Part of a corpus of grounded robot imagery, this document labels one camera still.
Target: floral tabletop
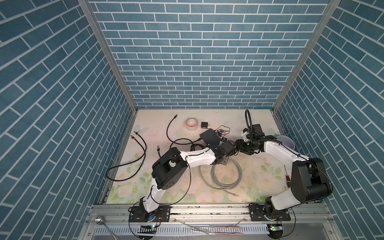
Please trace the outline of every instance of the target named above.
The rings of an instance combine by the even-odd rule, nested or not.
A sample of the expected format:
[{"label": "floral tabletop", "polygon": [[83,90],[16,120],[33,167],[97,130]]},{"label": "floral tabletop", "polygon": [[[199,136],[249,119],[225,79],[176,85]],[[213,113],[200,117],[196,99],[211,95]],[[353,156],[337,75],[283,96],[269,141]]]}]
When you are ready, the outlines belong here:
[{"label": "floral tabletop", "polygon": [[[266,135],[278,136],[279,131],[269,110],[250,110],[252,123],[260,124]],[[185,121],[188,118],[196,118],[199,121],[208,122],[210,128],[216,129],[220,125],[230,127],[230,133],[225,137],[230,140],[242,138],[240,133],[246,127],[244,110],[223,109],[223,110],[139,110],[133,131],[137,131],[147,143],[147,157],[138,174],[122,182],[114,182],[109,193],[107,204],[132,204],[145,196],[151,186],[152,165],[159,159],[157,146],[160,146],[160,153],[164,154],[170,145],[166,137],[166,129],[169,121],[178,114],[172,122],[168,134],[171,139],[186,137],[199,138],[199,134],[206,131],[199,127],[195,131],[188,131]],[[190,145],[176,145],[180,151],[189,151]],[[138,144],[129,139],[121,164],[136,160],[143,151]],[[245,155],[239,153],[231,158],[239,163],[242,169],[240,184],[229,192],[238,197],[228,194],[222,190],[213,190],[205,185],[199,175],[199,168],[191,169],[192,183],[188,194],[180,203],[201,203],[201,202],[263,202],[266,197],[278,194],[286,189],[284,165],[277,159],[266,153]],[[141,160],[118,169],[116,179],[125,179],[134,174],[141,164]],[[212,184],[210,169],[212,166],[201,166],[204,179]],[[238,178],[236,167],[229,162],[225,165],[216,166],[216,176],[224,183],[233,183]],[[161,202],[172,203],[179,200],[187,191],[189,186],[189,170],[186,170],[180,180],[173,187],[168,189]]]}]

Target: slotted metal panel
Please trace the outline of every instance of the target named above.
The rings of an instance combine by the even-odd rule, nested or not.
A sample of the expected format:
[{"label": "slotted metal panel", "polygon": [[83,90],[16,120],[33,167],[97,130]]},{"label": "slotted metal panel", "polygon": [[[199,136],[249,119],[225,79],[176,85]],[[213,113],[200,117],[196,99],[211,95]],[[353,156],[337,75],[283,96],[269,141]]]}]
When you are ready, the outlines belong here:
[{"label": "slotted metal panel", "polygon": [[[116,235],[133,235],[129,230],[128,225],[109,225],[108,226]],[[228,234],[228,235],[239,235],[239,234],[269,234],[267,224],[241,224],[239,228],[225,228],[225,227],[211,227],[206,224],[196,224],[194,227],[199,227],[203,231],[210,232],[210,234]],[[132,231],[137,235],[141,236],[153,236],[150,229],[141,228],[141,225],[135,225],[131,223]],[[94,235],[109,235],[108,230],[104,226],[96,226]],[[172,224],[172,225],[161,225],[157,228],[156,236],[158,237],[171,237],[171,236],[197,236],[206,235],[203,232],[193,230],[192,228],[183,224]]]}]

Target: coiled cable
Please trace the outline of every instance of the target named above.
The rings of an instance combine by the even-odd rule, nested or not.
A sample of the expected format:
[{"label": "coiled cable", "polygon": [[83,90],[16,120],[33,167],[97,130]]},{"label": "coiled cable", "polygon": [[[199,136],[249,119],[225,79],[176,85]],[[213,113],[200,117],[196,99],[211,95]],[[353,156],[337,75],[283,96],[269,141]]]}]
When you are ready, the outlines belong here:
[{"label": "coiled cable", "polygon": [[233,160],[233,159],[231,159],[231,158],[228,158],[228,162],[232,162],[232,163],[235,165],[235,167],[236,167],[236,169],[237,169],[237,172],[238,172],[238,179],[237,179],[235,182],[231,183],[231,184],[225,184],[225,183],[222,183],[222,182],[220,182],[220,181],[218,180],[218,178],[217,178],[217,176],[216,176],[216,173],[215,173],[216,165],[212,165],[212,167],[211,167],[211,178],[212,178],[212,182],[213,182],[214,184],[216,184],[218,187],[215,187],[215,186],[210,185],[210,184],[203,178],[203,174],[201,173],[201,166],[199,166],[199,174],[200,174],[201,179],[205,182],[205,184],[206,184],[208,187],[210,187],[210,188],[212,188],[212,189],[215,189],[215,190],[223,190],[224,192],[226,192],[226,193],[228,193],[228,194],[231,194],[231,195],[233,195],[233,196],[238,197],[237,194],[232,193],[232,192],[229,192],[229,191],[227,191],[227,190],[229,190],[229,189],[234,189],[235,187],[237,187],[237,186],[239,185],[239,183],[240,183],[240,181],[241,181],[241,178],[243,177],[243,172],[242,172],[242,170],[241,170],[240,165],[239,165],[235,160]]},{"label": "coiled cable", "polygon": [[[141,167],[143,166],[143,163],[144,163],[144,160],[145,160],[145,157],[146,157],[146,152],[147,152],[147,143],[144,141],[144,139],[139,135],[138,132],[134,132],[136,135],[138,135],[141,140],[143,141],[144,145],[145,145],[145,148],[139,143],[139,141],[131,135],[131,138],[134,139],[138,144],[139,146],[143,149],[144,153],[141,155],[141,157],[139,157],[138,159],[136,159],[135,161],[132,161],[132,162],[127,162],[127,163],[124,163],[124,164],[120,164],[120,165],[117,165],[117,166],[114,166],[114,167],[110,167],[107,169],[107,171],[105,171],[105,177],[108,178],[109,180],[111,181],[114,181],[114,182],[122,182],[122,181],[126,181],[128,179],[131,179],[133,178],[141,169]],[[122,167],[122,166],[125,166],[125,165],[128,165],[128,164],[132,164],[134,162],[137,162],[138,160],[142,159],[143,158],[143,161],[141,162],[139,168],[137,169],[137,171],[130,177],[126,178],[126,179],[120,179],[120,180],[117,180],[117,179],[112,179],[108,176],[108,173],[110,170],[114,169],[114,168],[117,168],[117,167]]]}]

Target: black mounting bracket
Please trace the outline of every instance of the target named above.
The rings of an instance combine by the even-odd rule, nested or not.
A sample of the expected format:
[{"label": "black mounting bracket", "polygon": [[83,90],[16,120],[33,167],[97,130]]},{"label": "black mounting bracket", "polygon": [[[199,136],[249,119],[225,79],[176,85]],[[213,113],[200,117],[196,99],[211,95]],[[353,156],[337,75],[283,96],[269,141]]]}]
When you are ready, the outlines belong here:
[{"label": "black mounting bracket", "polygon": [[[140,229],[138,230],[138,233],[137,233],[140,239],[149,240],[155,236],[157,232],[157,228],[151,229],[152,224],[149,224],[149,223],[159,221],[158,219],[156,220],[155,218],[155,216],[158,213],[160,214],[160,219],[162,222],[169,222],[170,206],[159,206],[156,211],[153,211],[150,213],[147,213],[144,210],[144,206],[142,205],[131,208],[131,213],[129,214],[129,222],[145,223],[140,226]],[[140,235],[141,233],[153,234],[153,236],[142,236]]]},{"label": "black mounting bracket", "polygon": [[130,222],[155,222],[155,214],[159,213],[162,222],[169,222],[170,206],[159,206],[151,213],[143,212],[140,206],[135,206],[129,215]]},{"label": "black mounting bracket", "polygon": [[291,217],[289,215],[288,210],[281,210],[275,213],[271,219],[265,215],[264,206],[260,204],[250,204],[248,206],[249,208],[249,214],[251,216],[252,222],[260,222],[260,221],[276,221],[276,219],[280,218],[281,221],[290,221]]}]

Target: mounting plate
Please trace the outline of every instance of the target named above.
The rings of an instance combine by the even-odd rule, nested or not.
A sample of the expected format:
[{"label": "mounting plate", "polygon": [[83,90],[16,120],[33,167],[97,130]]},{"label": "mounting plate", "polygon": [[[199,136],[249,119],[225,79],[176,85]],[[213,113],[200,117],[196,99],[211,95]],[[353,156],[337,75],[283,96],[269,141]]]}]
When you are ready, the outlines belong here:
[{"label": "mounting plate", "polygon": [[160,218],[162,222],[169,222],[170,206],[159,206],[157,211],[152,214],[146,214],[141,210],[140,206],[135,206],[131,210],[129,215],[130,222],[155,222],[155,213],[160,213]]},{"label": "mounting plate", "polygon": [[260,221],[276,221],[277,218],[280,218],[281,221],[290,221],[291,217],[288,211],[281,211],[278,214],[275,214],[275,219],[269,219],[265,216],[264,207],[260,204],[250,204],[248,206],[249,214],[251,216],[251,221],[260,222]]}]

